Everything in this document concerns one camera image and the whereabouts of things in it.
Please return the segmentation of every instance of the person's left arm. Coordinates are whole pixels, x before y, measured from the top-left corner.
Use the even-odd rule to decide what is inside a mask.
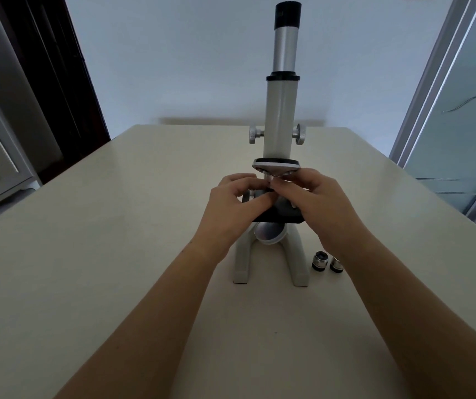
[[[55,399],[168,397],[216,265],[277,195],[247,203],[236,197],[267,187],[255,174],[224,177],[210,192],[194,238]]]

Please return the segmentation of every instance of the microscope base leg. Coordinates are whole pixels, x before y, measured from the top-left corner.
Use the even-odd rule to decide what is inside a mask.
[[[233,282],[237,284],[247,284],[249,281],[249,261],[251,259],[251,245],[256,240],[254,228],[256,223],[244,232],[236,241],[236,261],[234,263]]]
[[[301,236],[295,224],[287,224],[287,226],[288,232],[281,244],[286,252],[293,285],[307,287],[310,281],[310,267],[306,262]]]

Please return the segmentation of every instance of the person's right hand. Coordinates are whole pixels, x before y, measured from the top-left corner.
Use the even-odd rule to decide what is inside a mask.
[[[285,179],[273,178],[271,188],[301,209],[328,252],[340,258],[364,242],[369,232],[335,179],[309,168]]]

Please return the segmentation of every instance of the forearm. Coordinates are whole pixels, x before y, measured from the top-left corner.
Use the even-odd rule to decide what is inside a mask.
[[[476,397],[476,331],[367,230],[341,258],[416,394]]]
[[[188,245],[55,397],[168,397],[217,262]]]

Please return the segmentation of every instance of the person's left hand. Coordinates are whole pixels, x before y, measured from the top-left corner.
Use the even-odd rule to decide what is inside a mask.
[[[254,173],[235,173],[221,179],[210,199],[192,243],[219,263],[253,220],[273,206],[278,195],[269,192],[247,203],[237,199],[248,190],[267,189],[269,182]]]

